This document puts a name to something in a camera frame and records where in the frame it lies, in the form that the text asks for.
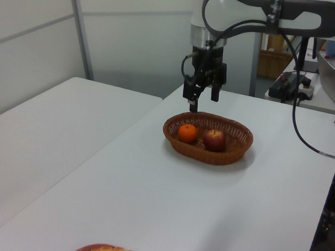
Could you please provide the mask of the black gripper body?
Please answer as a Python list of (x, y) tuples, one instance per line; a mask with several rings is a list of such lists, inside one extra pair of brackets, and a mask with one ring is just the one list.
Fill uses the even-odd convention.
[(197, 86), (221, 86), (223, 84), (223, 48), (213, 50), (193, 46), (198, 55), (192, 58), (194, 78)]

